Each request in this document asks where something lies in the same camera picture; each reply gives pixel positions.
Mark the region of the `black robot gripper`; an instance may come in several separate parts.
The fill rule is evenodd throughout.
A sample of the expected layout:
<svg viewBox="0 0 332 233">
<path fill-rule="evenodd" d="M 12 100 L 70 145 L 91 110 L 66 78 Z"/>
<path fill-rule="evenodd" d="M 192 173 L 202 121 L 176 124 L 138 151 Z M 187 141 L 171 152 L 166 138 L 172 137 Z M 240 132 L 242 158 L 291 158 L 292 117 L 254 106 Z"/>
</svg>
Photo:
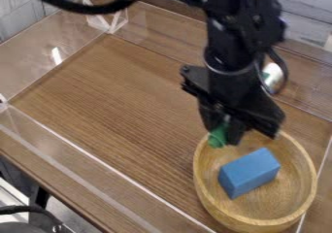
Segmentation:
<svg viewBox="0 0 332 233">
<path fill-rule="evenodd" d="M 239 71 L 215 70 L 184 65 L 180 68 L 182 88 L 199 102 L 203 124 L 210 132 L 216 130 L 227 116 L 227 144 L 238 146 L 250 130 L 274 139 L 286 114 L 262 88 L 259 63 L 252 62 Z"/>
</svg>

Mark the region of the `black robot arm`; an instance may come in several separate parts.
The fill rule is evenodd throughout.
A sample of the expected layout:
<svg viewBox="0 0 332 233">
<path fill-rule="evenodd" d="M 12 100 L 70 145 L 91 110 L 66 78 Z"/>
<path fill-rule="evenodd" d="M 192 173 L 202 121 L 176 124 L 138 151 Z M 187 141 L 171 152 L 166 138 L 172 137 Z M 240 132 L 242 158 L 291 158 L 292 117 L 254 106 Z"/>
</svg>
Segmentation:
<svg viewBox="0 0 332 233">
<path fill-rule="evenodd" d="M 40 0 L 78 14 L 107 15 L 140 0 L 114 0 L 86 6 L 71 0 Z M 198 98 L 199 110 L 215 148 L 236 146 L 246 133 L 259 131 L 275 138 L 286 114 L 271 96 L 280 92 L 266 79 L 263 64 L 271 58 L 287 82 L 290 72 L 274 46 L 284 40 L 287 28 L 278 0 L 178 0 L 207 15 L 208 42 L 204 65 L 180 69 L 182 88 Z"/>
</svg>

